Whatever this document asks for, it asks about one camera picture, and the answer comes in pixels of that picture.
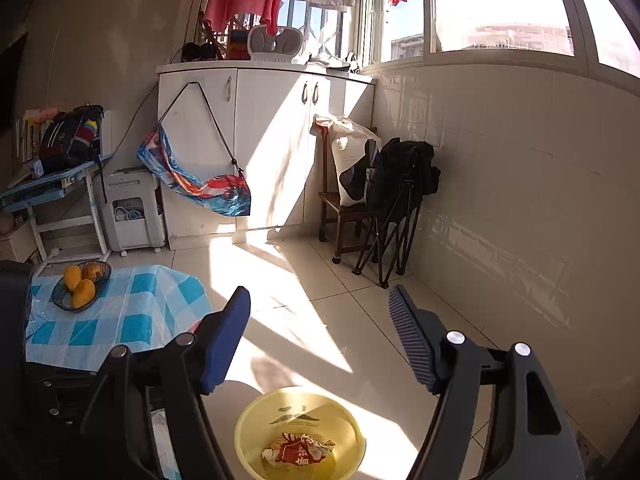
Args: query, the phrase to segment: wire basket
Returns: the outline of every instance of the wire basket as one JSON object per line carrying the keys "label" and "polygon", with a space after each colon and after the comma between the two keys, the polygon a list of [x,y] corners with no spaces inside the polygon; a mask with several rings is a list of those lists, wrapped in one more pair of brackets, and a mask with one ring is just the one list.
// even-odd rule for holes
{"label": "wire basket", "polygon": [[84,268],[89,264],[98,264],[100,265],[100,275],[94,281],[95,285],[95,295],[87,304],[83,306],[79,306],[78,308],[73,308],[71,306],[71,291],[66,288],[64,277],[60,278],[59,282],[56,283],[56,286],[53,288],[51,293],[51,301],[53,304],[61,308],[62,310],[66,310],[67,312],[82,312],[83,310],[88,309],[95,301],[100,297],[100,293],[104,290],[109,283],[109,279],[111,277],[111,266],[107,262],[98,262],[96,260],[90,260],[88,262],[82,262],[78,265],[80,267],[80,271],[83,271]]}

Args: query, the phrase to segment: white basket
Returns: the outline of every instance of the white basket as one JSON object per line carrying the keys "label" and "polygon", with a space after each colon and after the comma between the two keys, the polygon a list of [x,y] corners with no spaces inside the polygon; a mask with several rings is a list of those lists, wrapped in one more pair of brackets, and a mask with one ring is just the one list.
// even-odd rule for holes
{"label": "white basket", "polygon": [[[266,25],[258,25],[249,31],[247,38],[247,50],[252,61],[271,61],[276,63],[292,63],[302,48],[303,36],[302,32],[292,27],[284,27],[282,32],[277,36],[269,36],[266,33]],[[264,50],[252,49],[252,38],[254,35],[261,36],[262,46]],[[288,52],[284,52],[284,48],[288,47]]]}

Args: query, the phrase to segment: cabinet door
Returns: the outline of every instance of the cabinet door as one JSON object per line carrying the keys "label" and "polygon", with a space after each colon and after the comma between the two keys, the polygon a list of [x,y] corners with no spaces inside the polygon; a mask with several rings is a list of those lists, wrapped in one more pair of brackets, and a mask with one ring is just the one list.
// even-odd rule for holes
{"label": "cabinet door", "polygon": [[[371,124],[373,107],[373,85],[347,79],[315,75],[313,80],[311,117],[315,114],[329,113],[334,116],[345,115],[353,122],[366,128]],[[314,130],[307,131],[307,142],[315,149],[308,150],[305,185],[305,203],[303,220],[305,223],[320,221],[320,199],[322,190],[322,139],[315,136]],[[334,155],[328,147],[327,189],[338,190],[338,177],[335,173]]]}
{"label": "cabinet door", "polygon": [[[158,117],[185,84],[202,86],[211,110],[231,152],[234,151],[234,117],[238,69],[189,70],[160,76]],[[201,180],[233,173],[233,166],[197,85],[189,85],[162,121],[178,164]]]}
{"label": "cabinet door", "polygon": [[238,229],[302,223],[311,79],[281,70],[238,72],[236,159],[251,190]]}
{"label": "cabinet door", "polygon": [[[234,150],[237,69],[191,70],[160,76],[158,117],[189,81],[199,81],[229,148]],[[233,173],[228,153],[211,119],[200,89],[189,85],[162,121],[174,155],[185,170],[201,180]],[[236,219],[213,213],[162,185],[169,241],[183,236],[227,233]]]}

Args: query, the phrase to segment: desk leg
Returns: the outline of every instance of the desk leg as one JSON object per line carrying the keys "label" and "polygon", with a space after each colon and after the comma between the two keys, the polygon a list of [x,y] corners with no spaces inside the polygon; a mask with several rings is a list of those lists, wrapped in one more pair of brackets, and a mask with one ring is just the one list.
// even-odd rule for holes
{"label": "desk leg", "polygon": [[27,206],[27,211],[29,212],[29,223],[31,224],[31,230],[33,231],[33,237],[36,240],[36,245],[38,247],[38,253],[40,254],[40,259],[43,262],[47,261],[47,251],[44,250],[44,245],[42,243],[42,238],[40,238],[40,231],[38,231],[38,225],[36,224],[36,215],[33,213],[33,207],[30,205]]}
{"label": "desk leg", "polygon": [[102,234],[102,227],[100,225],[100,219],[98,218],[98,208],[95,205],[94,196],[94,183],[92,182],[91,171],[84,170],[84,180],[86,182],[86,191],[89,195],[89,208],[91,209],[91,216],[94,219],[95,234],[98,237],[98,243],[100,244],[100,252],[102,254],[107,253],[107,244],[104,241],[104,235]]}

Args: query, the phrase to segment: mango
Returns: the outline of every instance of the mango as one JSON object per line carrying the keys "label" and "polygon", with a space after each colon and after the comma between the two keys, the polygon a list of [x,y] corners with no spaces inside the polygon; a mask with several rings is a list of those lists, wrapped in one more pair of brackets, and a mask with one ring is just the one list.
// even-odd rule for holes
{"label": "mango", "polygon": [[102,273],[102,266],[97,264],[96,262],[90,262],[85,266],[82,266],[82,279],[83,280],[91,280],[92,282],[96,282]]}
{"label": "mango", "polygon": [[67,267],[62,279],[63,283],[66,285],[66,288],[73,292],[74,290],[76,290],[76,286],[78,286],[80,280],[82,280],[80,267],[78,267],[77,265]]}
{"label": "mango", "polygon": [[88,279],[80,280],[78,286],[76,286],[73,296],[71,297],[71,306],[73,308],[80,308],[89,303],[95,296],[94,282]]}

